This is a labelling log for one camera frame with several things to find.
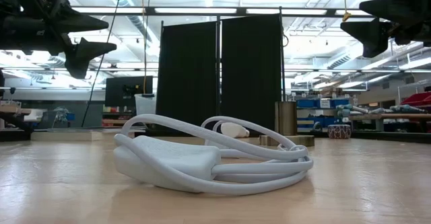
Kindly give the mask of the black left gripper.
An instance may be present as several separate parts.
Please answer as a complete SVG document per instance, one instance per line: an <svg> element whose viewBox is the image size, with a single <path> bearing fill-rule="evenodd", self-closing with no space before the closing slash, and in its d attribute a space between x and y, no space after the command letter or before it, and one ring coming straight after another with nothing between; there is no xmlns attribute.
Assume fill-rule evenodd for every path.
<svg viewBox="0 0 431 224"><path fill-rule="evenodd" d="M0 49L21 50L30 54L45 50L65 53L65 68L76 79L84 79L90 61L117 49L109 42L73 44L69 32L107 29L109 23L71 8L68 0L36 0L26 8L0 2Z"/></svg>

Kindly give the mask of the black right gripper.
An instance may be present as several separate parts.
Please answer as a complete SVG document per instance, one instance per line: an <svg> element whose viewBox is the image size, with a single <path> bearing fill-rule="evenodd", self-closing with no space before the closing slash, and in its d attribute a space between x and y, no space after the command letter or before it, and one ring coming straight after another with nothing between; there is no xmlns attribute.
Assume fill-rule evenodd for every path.
<svg viewBox="0 0 431 224"><path fill-rule="evenodd" d="M431 0L369 0L359 9L395 22L393 37L398 45L412 41L431 46ZM340 28L363 46L362 56L373 58L388 48L390 22L374 18L370 22L342 22Z"/></svg>

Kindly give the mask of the brass lamp socket wooden base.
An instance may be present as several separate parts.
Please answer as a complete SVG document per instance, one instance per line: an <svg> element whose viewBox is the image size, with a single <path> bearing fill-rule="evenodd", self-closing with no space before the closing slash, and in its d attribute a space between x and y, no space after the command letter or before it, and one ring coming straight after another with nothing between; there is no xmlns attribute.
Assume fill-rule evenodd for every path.
<svg viewBox="0 0 431 224"><path fill-rule="evenodd" d="M291 140L296 145L314 147L312 135L299 135L295 101L275 103L275 132Z"/></svg>

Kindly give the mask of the white LED lightbulb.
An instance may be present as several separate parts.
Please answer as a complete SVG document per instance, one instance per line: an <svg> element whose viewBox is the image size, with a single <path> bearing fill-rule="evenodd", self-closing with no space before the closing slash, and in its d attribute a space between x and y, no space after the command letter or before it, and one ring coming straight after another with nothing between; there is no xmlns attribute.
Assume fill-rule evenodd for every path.
<svg viewBox="0 0 431 224"><path fill-rule="evenodd" d="M220 130L223 135L232 138L247 138L250 135L249 130L247 130L245 127L232 122L222 123Z"/></svg>

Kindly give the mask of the black computer monitor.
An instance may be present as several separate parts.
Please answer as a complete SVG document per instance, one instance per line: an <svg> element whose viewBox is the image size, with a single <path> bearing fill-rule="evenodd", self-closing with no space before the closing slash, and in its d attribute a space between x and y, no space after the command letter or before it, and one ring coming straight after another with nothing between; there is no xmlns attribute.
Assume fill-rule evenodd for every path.
<svg viewBox="0 0 431 224"><path fill-rule="evenodd" d="M106 80L105 106L135 106L136 94L153 94L153 77L114 77Z"/></svg>

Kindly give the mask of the red storage bin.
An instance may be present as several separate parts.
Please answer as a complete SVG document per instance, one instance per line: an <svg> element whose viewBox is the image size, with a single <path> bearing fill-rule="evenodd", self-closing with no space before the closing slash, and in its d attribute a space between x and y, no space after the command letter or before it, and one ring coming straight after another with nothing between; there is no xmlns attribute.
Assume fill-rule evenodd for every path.
<svg viewBox="0 0 431 224"><path fill-rule="evenodd" d="M430 106L431 105L431 91L414 94L414 95L404 99L401 104L402 105L410 105L410 106Z"/></svg>

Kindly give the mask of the clear plastic storage bin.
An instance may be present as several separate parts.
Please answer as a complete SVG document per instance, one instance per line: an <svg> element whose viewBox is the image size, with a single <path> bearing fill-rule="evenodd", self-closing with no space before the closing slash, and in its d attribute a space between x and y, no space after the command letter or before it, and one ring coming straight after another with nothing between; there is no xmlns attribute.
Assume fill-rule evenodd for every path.
<svg viewBox="0 0 431 224"><path fill-rule="evenodd" d="M135 94L136 115L156 113L155 94Z"/></svg>

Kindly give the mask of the wooden workbench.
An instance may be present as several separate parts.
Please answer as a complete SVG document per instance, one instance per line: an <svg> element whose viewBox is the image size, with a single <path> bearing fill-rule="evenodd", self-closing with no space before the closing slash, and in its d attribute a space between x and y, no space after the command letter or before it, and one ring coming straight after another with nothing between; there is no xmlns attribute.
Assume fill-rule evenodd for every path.
<svg viewBox="0 0 431 224"><path fill-rule="evenodd" d="M377 131L384 131L384 119L408 119L420 122L422 130L426 131L426 123L431 122L431 114L364 114L349 116L349 119L352 122L358 120L375 120Z"/></svg>

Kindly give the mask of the wooden shelf board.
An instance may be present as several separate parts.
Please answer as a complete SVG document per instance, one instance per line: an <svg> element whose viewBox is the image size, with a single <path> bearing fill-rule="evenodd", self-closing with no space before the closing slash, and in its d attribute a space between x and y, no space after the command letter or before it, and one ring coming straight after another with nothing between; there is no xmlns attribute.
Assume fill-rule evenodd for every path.
<svg viewBox="0 0 431 224"><path fill-rule="evenodd" d="M23 108L20 102L0 101L0 112L29 115L32 110Z"/></svg>

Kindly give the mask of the black aluminium table frame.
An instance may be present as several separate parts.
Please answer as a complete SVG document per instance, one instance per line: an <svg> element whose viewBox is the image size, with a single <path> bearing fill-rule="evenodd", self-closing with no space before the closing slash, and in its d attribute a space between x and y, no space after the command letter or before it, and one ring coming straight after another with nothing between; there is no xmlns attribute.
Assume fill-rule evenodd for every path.
<svg viewBox="0 0 431 224"><path fill-rule="evenodd" d="M98 131L59 132L59 134L61 141L99 141L106 136L106 133ZM32 135L36 136L36 132L0 131L0 142L29 141ZM431 144L431 134L428 133L384 133L368 131L353 132L350 138Z"/></svg>

